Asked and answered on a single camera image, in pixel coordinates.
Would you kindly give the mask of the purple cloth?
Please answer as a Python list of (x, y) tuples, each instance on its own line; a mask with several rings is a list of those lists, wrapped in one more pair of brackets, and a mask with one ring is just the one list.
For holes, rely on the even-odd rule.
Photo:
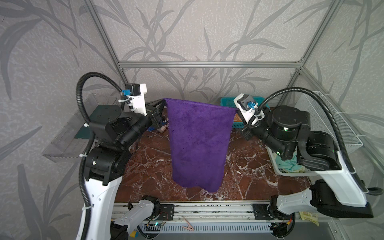
[(222, 185), (236, 109), (166, 99), (173, 180), (217, 192)]

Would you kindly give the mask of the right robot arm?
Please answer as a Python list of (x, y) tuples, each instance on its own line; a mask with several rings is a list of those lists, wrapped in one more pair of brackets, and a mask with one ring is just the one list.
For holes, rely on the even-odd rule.
[[(334, 134), (312, 131), (309, 112), (286, 105), (273, 110), (267, 107), (268, 101), (289, 92), (305, 94), (317, 102)], [(292, 87), (273, 93), (260, 104), (246, 94), (238, 95), (234, 103), (244, 123), (242, 134), (246, 140), (257, 137), (283, 161), (296, 158), (299, 165), (320, 177), (304, 191), (273, 196), (268, 207), (272, 218), (282, 219), (305, 211), (346, 219), (371, 219), (374, 216), (367, 196), (380, 196), (384, 191), (368, 188), (360, 179), (332, 112), (317, 94)]]

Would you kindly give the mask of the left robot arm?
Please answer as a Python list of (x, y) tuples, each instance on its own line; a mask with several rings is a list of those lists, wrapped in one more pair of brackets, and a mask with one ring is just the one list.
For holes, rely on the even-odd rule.
[[(83, 88), (92, 77), (110, 83), (121, 95), (117, 105), (103, 105), (91, 118), (85, 108)], [(121, 88), (108, 76), (89, 72), (76, 87), (79, 111), (90, 130), (90, 139), (80, 155), (79, 187), (84, 200), (77, 235), (79, 240), (126, 240), (145, 220), (160, 215), (156, 197), (144, 196), (122, 217), (113, 219), (113, 207), (128, 161), (131, 146), (149, 129), (163, 126), (164, 100), (145, 102), (145, 84)]]

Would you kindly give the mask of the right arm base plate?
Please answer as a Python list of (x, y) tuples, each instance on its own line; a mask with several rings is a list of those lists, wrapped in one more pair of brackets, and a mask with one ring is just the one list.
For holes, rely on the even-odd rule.
[(295, 214), (287, 215), (281, 213), (273, 204), (253, 204), (255, 220), (279, 220), (289, 221), (296, 218)]

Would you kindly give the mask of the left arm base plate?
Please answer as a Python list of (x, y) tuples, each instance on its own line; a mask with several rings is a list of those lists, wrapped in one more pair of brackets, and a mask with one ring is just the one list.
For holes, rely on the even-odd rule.
[(147, 218), (146, 221), (172, 221), (174, 219), (175, 205), (160, 204), (160, 209), (157, 211), (157, 213), (157, 216)]

